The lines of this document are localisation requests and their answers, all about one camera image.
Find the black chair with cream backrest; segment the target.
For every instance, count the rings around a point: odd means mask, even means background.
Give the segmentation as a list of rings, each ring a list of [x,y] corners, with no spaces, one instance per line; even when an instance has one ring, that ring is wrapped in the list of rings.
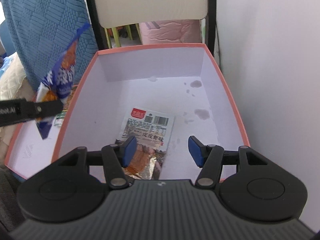
[[[206,45],[214,51],[216,0],[86,0],[100,50],[107,49],[105,30],[152,20],[206,20]]]

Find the pink shallow box lid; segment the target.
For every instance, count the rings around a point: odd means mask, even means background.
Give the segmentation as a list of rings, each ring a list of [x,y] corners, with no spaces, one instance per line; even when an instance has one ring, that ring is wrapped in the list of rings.
[[[76,86],[63,109],[54,120],[47,139],[42,139],[34,121],[15,127],[4,165],[20,180],[25,180],[51,164],[57,137]]]

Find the cream quilted blanket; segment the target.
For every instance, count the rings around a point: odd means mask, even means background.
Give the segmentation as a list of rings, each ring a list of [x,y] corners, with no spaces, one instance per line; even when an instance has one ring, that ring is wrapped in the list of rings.
[[[9,66],[1,76],[1,101],[25,98],[30,101],[35,92],[27,79],[23,64],[17,53],[9,56]],[[7,155],[8,148],[17,125],[1,127],[1,162]]]

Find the pink deep cardboard box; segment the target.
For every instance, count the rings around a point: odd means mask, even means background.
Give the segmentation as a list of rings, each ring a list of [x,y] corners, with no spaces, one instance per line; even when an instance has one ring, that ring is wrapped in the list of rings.
[[[249,140],[227,83],[204,44],[156,44],[98,51],[83,74],[52,156],[78,146],[112,144],[133,108],[175,117],[161,179],[195,180],[200,169],[188,151],[203,144],[237,150]]]

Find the blue textured pillow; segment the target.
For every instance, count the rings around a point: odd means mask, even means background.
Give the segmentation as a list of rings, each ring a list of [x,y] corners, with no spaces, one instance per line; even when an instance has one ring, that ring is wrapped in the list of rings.
[[[33,90],[89,22],[85,0],[1,0],[18,57]]]

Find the silver orange snack packet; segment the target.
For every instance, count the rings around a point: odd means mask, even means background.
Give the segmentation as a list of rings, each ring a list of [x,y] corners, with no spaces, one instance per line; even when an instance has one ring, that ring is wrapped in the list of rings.
[[[175,116],[149,109],[133,107],[123,120],[116,144],[130,136],[137,139],[137,150],[124,173],[129,181],[157,180],[168,150]]]

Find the blue white snack packet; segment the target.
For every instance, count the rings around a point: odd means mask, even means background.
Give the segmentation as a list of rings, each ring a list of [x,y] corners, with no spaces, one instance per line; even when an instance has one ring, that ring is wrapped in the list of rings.
[[[54,117],[63,110],[71,93],[77,44],[81,34],[89,27],[90,24],[85,23],[77,29],[67,48],[40,82],[36,97],[36,110],[39,113],[36,125],[42,139],[48,137]]]

